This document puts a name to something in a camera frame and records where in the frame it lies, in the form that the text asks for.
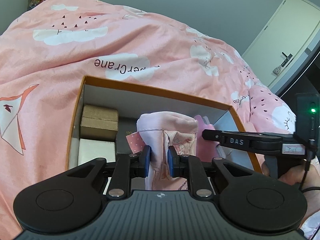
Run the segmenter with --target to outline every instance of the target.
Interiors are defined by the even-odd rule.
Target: black handle
[[[286,59],[284,60],[284,62],[282,62],[282,64],[281,64],[281,66],[284,67],[284,66],[288,63],[288,61],[293,57],[293,55],[290,53],[289,56],[287,56],[287,55],[284,54],[283,52],[282,52],[282,54],[286,57]]]

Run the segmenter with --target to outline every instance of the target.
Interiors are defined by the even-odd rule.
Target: door frame
[[[272,17],[270,18],[270,20],[266,23],[266,25],[263,27],[263,29],[260,31],[260,33],[258,34],[258,36],[253,40],[253,42],[250,44],[250,46],[246,49],[246,51],[242,54],[242,58],[245,57],[245,55],[249,52],[249,50],[254,46],[254,44],[257,42],[257,40],[260,38],[260,36],[264,33],[266,27],[272,22],[272,20],[274,19],[274,17],[277,15],[277,13],[280,11],[280,9],[282,8],[282,6],[284,5],[284,1],[286,0],[282,0],[281,4],[279,5],[279,7],[277,8],[277,10],[275,11],[275,13],[272,15]],[[303,0],[304,2],[310,4],[311,6],[313,6],[314,8],[318,9],[320,11],[320,7],[316,6],[314,3],[310,2],[309,0]],[[317,32],[320,30],[320,21],[318,22],[317,26],[315,27],[315,29],[313,30],[313,32],[311,33],[311,35],[309,36],[309,38],[307,39],[307,41],[303,44],[303,46],[301,47],[301,49],[297,52],[296,55],[293,56],[293,59],[289,62],[289,64],[287,64],[287,66],[281,71],[280,75],[278,75],[270,84],[265,84],[268,86],[269,89],[271,89],[284,75],[285,73],[287,73],[287,71],[290,69],[290,67],[296,62],[296,60],[302,55],[302,53],[305,51],[305,49],[308,47],[308,45],[310,44],[310,42],[313,40],[314,36],[317,34]]]

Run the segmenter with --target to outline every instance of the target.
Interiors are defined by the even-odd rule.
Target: logo
[[[230,138],[230,143],[243,145],[243,140]]]
[[[163,197],[166,196],[166,194],[164,194],[164,193],[161,192],[161,193],[158,193],[156,196],[159,197],[159,198],[163,198]]]

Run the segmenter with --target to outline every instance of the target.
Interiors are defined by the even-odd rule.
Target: open box
[[[119,127],[124,118],[137,120],[142,114],[171,111],[190,117],[198,114],[207,116],[217,130],[245,131],[232,106],[160,88],[85,76],[79,90],[70,129],[67,169],[78,165],[80,122],[85,104],[117,109]],[[116,144],[117,142],[127,143],[125,138],[121,140],[117,138]],[[226,153],[228,160],[261,172],[255,154],[225,147],[221,147],[220,150]]]

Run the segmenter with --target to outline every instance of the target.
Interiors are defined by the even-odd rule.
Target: pink bedspread
[[[0,239],[20,231],[23,188],[65,171],[84,75],[232,105],[250,131],[288,133],[295,116],[239,53],[173,19],[98,0],[47,0],[0,36]]]

